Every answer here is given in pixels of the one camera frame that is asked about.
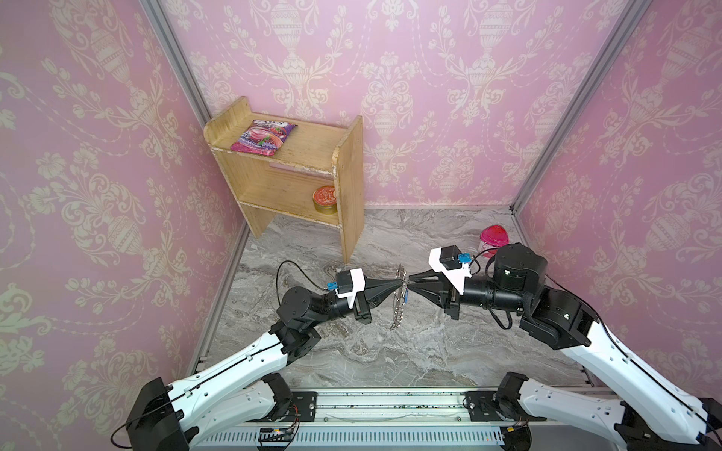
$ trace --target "pink snack package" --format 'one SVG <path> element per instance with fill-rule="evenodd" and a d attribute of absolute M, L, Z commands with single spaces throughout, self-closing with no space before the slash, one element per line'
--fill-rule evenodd
<path fill-rule="evenodd" d="M 276 153 L 295 126 L 288 122 L 256 119 L 240 138 L 231 144 L 230 149 L 269 157 Z"/>

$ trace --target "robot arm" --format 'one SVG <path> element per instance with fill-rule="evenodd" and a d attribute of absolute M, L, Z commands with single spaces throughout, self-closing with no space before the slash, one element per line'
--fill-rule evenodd
<path fill-rule="evenodd" d="M 229 426 L 282 418 L 292 393 L 276 372 L 320 341 L 315 327 L 351 314 L 369 324 L 371 309 L 402 284 L 367 279 L 355 269 L 339 272 L 323 296 L 301 286 L 289 289 L 276 310 L 278 322 L 256 341 L 200 373 L 169 385 L 158 377 L 141 389 L 122 426 L 133 450 L 189 450 Z"/>
<path fill-rule="evenodd" d="M 409 277 L 409 289 L 458 320 L 462 304 L 489 310 L 502 328 L 511 312 L 529 335 L 590 369 L 622 398 L 600 400 L 545 387 L 509 373 L 497 392 L 506 417 L 543 416 L 601 435 L 627 449 L 719 450 L 705 436 L 722 426 L 722 407 L 685 393 L 611 334 L 574 294 L 544 284 L 547 261 L 521 244 L 496 255 L 493 276 L 471 276 L 456 246 L 431 252 L 431 271 Z M 504 326 L 494 310 L 506 312 Z"/>

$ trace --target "metal chain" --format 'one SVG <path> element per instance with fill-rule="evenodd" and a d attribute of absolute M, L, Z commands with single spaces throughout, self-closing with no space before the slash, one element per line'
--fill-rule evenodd
<path fill-rule="evenodd" d="M 401 279 L 403 284 L 396 290 L 393 299 L 393 322 L 389 330 L 397 329 L 401 325 L 401 320 L 404 319 L 404 304 L 406 304 L 406 295 L 408 294 L 407 285 L 409 284 L 406 278 L 406 270 L 402 265 L 399 265 L 399 269 L 396 270 L 396 278 Z"/>

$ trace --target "round tin can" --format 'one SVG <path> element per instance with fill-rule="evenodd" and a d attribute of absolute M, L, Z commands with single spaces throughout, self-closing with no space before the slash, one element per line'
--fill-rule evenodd
<path fill-rule="evenodd" d="M 313 192 L 313 206 L 323 214 L 336 213 L 336 191 L 333 186 L 322 186 Z"/>

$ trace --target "pink wallpaper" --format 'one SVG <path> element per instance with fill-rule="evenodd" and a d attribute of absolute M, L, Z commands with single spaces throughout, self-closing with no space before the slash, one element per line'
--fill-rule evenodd
<path fill-rule="evenodd" d="M 0 450 L 109 450 L 240 215 L 137 1 L 0 10 Z"/>
<path fill-rule="evenodd" d="M 364 116 L 369 205 L 509 204 L 626 0 L 162 0 L 214 113 Z"/>
<path fill-rule="evenodd" d="M 655 1 L 522 212 L 549 273 L 722 398 L 722 1 Z"/>

